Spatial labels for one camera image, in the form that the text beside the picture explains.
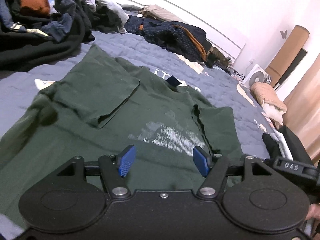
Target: curtain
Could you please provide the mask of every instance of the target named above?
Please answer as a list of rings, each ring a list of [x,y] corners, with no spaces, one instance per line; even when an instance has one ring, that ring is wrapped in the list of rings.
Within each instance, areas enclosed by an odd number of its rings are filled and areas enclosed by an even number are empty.
[[[284,100],[284,124],[300,139],[311,160],[320,159],[320,54]]]

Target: orange fabric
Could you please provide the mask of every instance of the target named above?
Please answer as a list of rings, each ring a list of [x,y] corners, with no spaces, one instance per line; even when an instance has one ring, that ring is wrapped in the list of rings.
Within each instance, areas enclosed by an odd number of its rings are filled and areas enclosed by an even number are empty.
[[[202,59],[204,61],[207,61],[207,53],[205,52],[204,47],[200,44],[199,41],[197,41],[197,39],[192,35],[192,33],[188,29],[186,29],[186,28],[184,28],[182,26],[179,26],[179,25],[172,25],[172,26],[183,29],[186,32],[187,36],[191,39],[192,43],[199,50]]]
[[[50,5],[48,0],[21,0],[20,13],[25,16],[47,17]]]

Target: headboard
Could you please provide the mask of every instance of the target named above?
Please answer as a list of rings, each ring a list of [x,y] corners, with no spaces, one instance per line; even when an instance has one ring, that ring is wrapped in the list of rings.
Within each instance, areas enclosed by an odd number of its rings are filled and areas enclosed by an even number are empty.
[[[208,23],[201,19],[200,15],[188,12],[168,0],[113,0],[119,4],[133,4],[143,7],[147,4],[159,5],[183,19],[186,23],[197,26],[207,33],[207,40],[217,47],[226,57],[234,62],[246,43],[246,37],[236,28],[229,26],[227,22]]]

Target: silver bolt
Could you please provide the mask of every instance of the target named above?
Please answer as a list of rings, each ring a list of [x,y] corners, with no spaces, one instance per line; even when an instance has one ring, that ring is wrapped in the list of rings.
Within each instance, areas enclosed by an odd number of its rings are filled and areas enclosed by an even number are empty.
[[[200,189],[200,193],[205,196],[211,196],[216,193],[216,190],[212,187],[203,187]]]
[[[167,198],[167,197],[169,197],[169,194],[168,193],[161,193],[160,197],[161,198]]]
[[[122,196],[128,193],[128,190],[125,187],[115,187],[112,190],[112,193],[117,195],[117,196]]]

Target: butterfly decoration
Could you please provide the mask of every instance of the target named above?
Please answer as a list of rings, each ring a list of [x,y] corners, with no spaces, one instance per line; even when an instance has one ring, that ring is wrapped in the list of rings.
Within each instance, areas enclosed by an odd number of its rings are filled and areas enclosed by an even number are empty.
[[[288,34],[288,30],[286,30],[285,32],[280,31],[282,39],[286,39],[287,38],[287,34]]]

